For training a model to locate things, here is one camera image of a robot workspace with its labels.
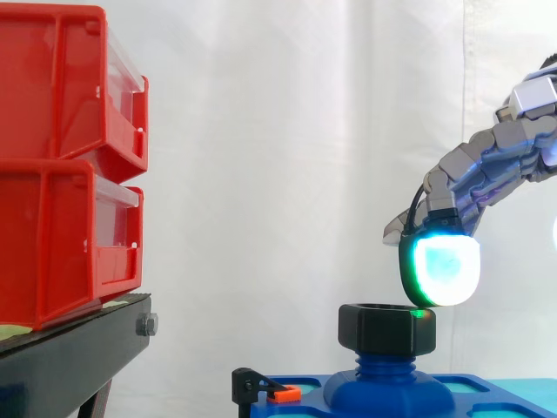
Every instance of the black clamp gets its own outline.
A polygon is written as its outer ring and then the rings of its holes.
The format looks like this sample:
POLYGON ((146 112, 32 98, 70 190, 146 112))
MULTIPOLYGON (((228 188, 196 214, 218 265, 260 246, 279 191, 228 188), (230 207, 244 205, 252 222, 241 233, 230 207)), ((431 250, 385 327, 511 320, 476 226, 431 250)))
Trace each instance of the black clamp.
POLYGON ((283 390, 288 388, 250 368, 241 367, 232 372, 232 402, 238 404, 238 418, 250 418, 252 404, 258 401, 259 392, 273 397, 275 392, 283 390))

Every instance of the gray robot arm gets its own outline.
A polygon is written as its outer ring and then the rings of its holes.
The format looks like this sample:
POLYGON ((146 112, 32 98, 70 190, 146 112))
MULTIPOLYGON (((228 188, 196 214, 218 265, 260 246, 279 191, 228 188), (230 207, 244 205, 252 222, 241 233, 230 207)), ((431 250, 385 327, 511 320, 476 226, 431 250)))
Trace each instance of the gray robot arm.
MULTIPOLYGON (((456 209, 465 232, 473 235, 487 206, 508 196, 525 180, 557 174, 557 63, 542 67, 516 85, 495 112, 495 125, 475 133, 429 171, 423 183, 413 229, 437 210, 456 209)), ((397 246, 408 210, 385 228, 383 242, 397 246)))

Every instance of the black metal shelf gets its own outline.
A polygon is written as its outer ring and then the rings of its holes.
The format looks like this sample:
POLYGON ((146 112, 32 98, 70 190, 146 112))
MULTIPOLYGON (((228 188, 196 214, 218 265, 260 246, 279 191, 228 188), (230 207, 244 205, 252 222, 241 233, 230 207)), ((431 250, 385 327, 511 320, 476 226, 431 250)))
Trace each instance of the black metal shelf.
POLYGON ((82 405, 80 417, 101 417, 112 377, 150 339, 151 296, 117 301, 127 303, 0 342, 0 417, 65 418, 82 405))

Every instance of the plastic container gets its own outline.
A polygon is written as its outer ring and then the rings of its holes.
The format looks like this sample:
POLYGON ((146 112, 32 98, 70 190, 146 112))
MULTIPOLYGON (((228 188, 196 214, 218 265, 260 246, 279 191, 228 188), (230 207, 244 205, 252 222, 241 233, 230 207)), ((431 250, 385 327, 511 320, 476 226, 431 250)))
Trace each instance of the plastic container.
POLYGON ((82 160, 0 160, 0 324, 41 329, 141 285, 143 194, 82 160))
POLYGON ((147 170, 148 83, 96 6, 0 3, 2 158, 81 158, 116 183, 147 170))

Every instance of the metal bolt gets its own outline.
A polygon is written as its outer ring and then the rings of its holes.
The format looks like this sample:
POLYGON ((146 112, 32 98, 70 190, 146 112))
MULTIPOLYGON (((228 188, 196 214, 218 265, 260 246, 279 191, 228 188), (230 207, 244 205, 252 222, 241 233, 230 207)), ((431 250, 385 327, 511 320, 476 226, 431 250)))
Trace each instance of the metal bolt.
POLYGON ((156 313, 144 313, 138 321, 138 334, 152 337, 158 331, 158 315, 156 313))

